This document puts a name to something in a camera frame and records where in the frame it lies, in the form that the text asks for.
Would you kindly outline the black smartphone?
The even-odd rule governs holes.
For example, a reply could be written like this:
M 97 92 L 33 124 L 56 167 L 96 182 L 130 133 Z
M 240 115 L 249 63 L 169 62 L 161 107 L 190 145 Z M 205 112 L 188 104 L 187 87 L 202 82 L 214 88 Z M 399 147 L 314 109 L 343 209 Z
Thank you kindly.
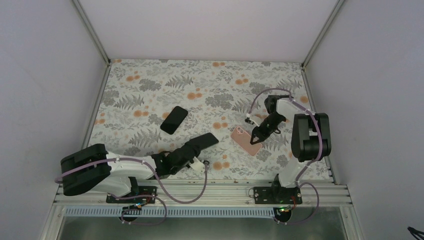
M 199 148 L 201 151 L 219 143 L 219 140 L 211 133 L 205 133 L 190 139 L 189 144 Z

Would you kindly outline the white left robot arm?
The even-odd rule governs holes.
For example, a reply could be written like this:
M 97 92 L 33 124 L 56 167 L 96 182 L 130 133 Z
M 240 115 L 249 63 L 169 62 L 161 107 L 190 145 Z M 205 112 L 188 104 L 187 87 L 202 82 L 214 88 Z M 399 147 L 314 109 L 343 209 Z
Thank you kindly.
M 207 164 L 198 159 L 200 153 L 199 146 L 186 143 L 174 151 L 137 157 L 112 153 L 97 143 L 63 158 L 61 175 L 54 181 L 66 196 L 96 191 L 131 203 L 141 193 L 138 180 L 166 179 L 183 168 L 205 172 Z

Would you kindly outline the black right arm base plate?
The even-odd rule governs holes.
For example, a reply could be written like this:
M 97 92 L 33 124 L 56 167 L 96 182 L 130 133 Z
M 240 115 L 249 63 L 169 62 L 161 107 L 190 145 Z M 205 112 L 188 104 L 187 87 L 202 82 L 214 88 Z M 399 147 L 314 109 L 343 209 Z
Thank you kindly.
M 303 203 L 298 187 L 254 187 L 253 199 L 257 205 L 300 205 Z

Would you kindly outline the black phone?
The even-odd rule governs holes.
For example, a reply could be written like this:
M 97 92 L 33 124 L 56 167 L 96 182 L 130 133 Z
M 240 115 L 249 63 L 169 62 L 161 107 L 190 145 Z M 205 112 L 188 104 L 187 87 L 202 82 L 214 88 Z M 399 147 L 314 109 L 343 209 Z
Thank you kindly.
M 160 129 L 169 135 L 173 135 L 187 117 L 188 113 L 186 109 L 175 106 L 160 125 Z

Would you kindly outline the pink phone case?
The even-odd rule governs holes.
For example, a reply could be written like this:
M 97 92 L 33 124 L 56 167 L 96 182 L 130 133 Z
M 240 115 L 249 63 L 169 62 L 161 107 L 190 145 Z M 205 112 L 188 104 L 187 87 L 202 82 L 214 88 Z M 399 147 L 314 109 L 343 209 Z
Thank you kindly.
M 255 156 L 262 148 L 261 143 L 251 144 L 252 136 L 240 126 L 236 126 L 230 137 L 250 156 Z

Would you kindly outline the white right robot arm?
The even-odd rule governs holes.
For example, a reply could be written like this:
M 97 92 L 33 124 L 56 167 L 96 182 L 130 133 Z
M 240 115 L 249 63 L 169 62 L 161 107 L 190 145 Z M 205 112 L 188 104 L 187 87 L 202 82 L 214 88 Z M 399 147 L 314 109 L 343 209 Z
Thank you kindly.
M 254 126 L 250 144 L 262 143 L 272 134 L 279 134 L 279 125 L 289 120 L 293 126 L 290 147 L 294 158 L 275 176 L 258 200 L 278 204 L 295 201 L 300 194 L 301 176 L 312 163 L 331 153 L 329 116 L 313 113 L 289 95 L 269 95 L 264 104 L 268 113 L 265 119 L 256 120 L 250 112 L 246 114 L 245 122 Z

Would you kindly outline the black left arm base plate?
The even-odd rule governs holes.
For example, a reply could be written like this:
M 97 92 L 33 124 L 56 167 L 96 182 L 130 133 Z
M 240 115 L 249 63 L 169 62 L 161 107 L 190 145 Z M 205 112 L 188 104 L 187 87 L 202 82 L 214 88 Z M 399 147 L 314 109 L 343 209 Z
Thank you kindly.
M 156 195 L 157 187 L 156 186 L 139 186 L 138 191 L 130 192 L 122 197 L 113 197 L 108 195 L 105 202 L 108 204 L 131 204 L 131 205 L 145 205 L 145 204 L 154 204 L 155 199 L 152 198 L 153 195 Z

